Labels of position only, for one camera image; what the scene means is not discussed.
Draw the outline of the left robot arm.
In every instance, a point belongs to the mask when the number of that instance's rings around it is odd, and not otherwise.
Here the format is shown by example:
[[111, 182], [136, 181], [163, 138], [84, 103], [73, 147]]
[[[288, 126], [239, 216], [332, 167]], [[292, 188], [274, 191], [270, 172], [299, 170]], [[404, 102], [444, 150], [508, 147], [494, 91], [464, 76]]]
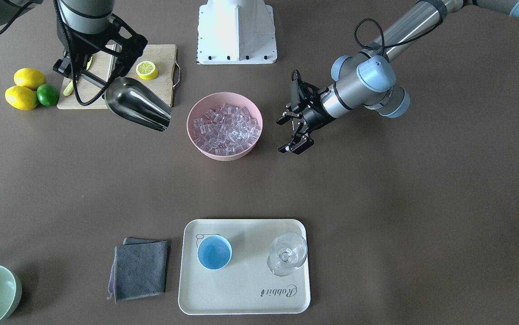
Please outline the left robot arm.
[[358, 54], [338, 57], [330, 71], [330, 86], [313, 86], [294, 70], [290, 102], [276, 121], [279, 125], [291, 121], [293, 131], [279, 151], [301, 154], [313, 146], [314, 131], [360, 106], [390, 119], [406, 113], [410, 95], [397, 84], [391, 61], [449, 14], [470, 5], [519, 18], [519, 0], [419, 0], [387, 30], [379, 29], [379, 36], [361, 45]]

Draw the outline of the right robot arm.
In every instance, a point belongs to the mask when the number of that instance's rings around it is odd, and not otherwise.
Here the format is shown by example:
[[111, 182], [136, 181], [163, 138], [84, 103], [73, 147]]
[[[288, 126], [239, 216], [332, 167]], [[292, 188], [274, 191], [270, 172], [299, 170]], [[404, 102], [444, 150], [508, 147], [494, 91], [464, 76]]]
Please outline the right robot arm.
[[[40, 0], [0, 0], [1, 32], [40, 4]], [[55, 0], [54, 6], [57, 35], [65, 51], [53, 70], [74, 82], [84, 78], [108, 95], [126, 91], [126, 75], [142, 56], [147, 39], [113, 13], [112, 0]], [[85, 70], [90, 56], [98, 52], [115, 60], [107, 81]]]

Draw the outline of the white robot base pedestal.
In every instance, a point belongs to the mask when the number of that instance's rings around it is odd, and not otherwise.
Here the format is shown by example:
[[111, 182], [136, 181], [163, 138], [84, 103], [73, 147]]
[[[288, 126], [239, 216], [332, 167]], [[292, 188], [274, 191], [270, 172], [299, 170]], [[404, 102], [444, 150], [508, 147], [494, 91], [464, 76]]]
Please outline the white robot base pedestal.
[[199, 7], [196, 62], [262, 65], [278, 59], [273, 8], [263, 0], [208, 0]]

